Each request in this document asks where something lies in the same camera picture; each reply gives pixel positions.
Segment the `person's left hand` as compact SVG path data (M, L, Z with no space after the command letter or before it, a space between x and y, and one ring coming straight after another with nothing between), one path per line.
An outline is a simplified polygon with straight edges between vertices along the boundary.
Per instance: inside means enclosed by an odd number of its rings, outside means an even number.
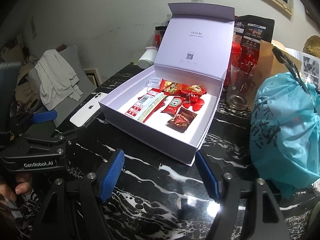
M32 192L32 176L30 173L20 173L16 175L17 185L11 188L7 183L1 180L1 203L5 204L7 200L15 202L20 194L28 195Z

